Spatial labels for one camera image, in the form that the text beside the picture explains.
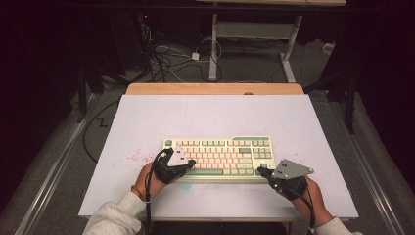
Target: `space bar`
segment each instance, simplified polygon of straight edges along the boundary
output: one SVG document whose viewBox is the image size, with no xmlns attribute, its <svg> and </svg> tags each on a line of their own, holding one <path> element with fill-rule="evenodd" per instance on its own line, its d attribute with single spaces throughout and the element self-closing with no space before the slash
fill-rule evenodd
<svg viewBox="0 0 415 235">
<path fill-rule="evenodd" d="M 222 169 L 189 169 L 187 175 L 223 175 Z"/>
</svg>

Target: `white tabletop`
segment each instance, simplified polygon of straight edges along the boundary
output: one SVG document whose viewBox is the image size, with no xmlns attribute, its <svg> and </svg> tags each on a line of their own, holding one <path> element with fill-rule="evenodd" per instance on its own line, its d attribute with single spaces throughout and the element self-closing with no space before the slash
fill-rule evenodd
<svg viewBox="0 0 415 235">
<path fill-rule="evenodd" d="M 307 95 L 124 95 L 79 215 L 118 201 L 168 138 L 269 136 L 281 159 L 314 169 L 332 215 L 358 217 Z M 168 185 L 152 200 L 153 220 L 301 219 L 268 184 Z"/>
</svg>

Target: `keyboard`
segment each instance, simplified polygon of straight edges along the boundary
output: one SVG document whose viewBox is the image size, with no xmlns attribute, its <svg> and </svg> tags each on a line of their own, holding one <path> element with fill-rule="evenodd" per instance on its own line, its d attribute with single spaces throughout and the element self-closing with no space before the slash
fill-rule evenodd
<svg viewBox="0 0 415 235">
<path fill-rule="evenodd" d="M 267 183 L 256 169 L 275 169 L 271 140 L 265 136 L 163 141 L 164 148 L 176 146 L 181 147 L 188 160 L 196 161 L 179 181 Z"/>
</svg>

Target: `glove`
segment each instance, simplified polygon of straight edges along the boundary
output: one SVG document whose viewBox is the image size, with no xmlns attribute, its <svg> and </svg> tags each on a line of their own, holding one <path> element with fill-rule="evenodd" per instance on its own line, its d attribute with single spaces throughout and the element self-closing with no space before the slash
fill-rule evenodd
<svg viewBox="0 0 415 235">
<path fill-rule="evenodd" d="M 259 167 L 257 170 L 260 176 L 268 180 L 271 188 L 290 201 L 297 199 L 308 187 L 304 176 L 292 179 L 280 179 L 272 176 L 273 169 Z"/>
<path fill-rule="evenodd" d="M 155 173 L 157 178 L 165 184 L 169 184 L 171 181 L 185 175 L 187 170 L 192 168 L 196 163 L 194 160 L 189 160 L 188 163 L 184 165 L 168 166 L 168 161 L 170 161 L 174 151 L 172 149 L 164 149 L 163 151 L 166 155 L 164 157 L 159 157 L 157 160 Z"/>
</svg>

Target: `white sleeve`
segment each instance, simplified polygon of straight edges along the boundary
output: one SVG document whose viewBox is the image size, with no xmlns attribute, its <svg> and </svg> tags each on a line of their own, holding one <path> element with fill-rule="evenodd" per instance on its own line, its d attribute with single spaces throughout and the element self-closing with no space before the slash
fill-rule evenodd
<svg viewBox="0 0 415 235">
<path fill-rule="evenodd" d="M 359 232 L 351 233 L 338 217 L 333 218 L 330 222 L 315 228 L 318 235 L 362 235 Z"/>
<path fill-rule="evenodd" d="M 128 191 L 118 203 L 105 203 L 95 211 L 83 234 L 136 234 L 141 229 L 137 215 L 145 207 L 137 195 Z"/>
</svg>

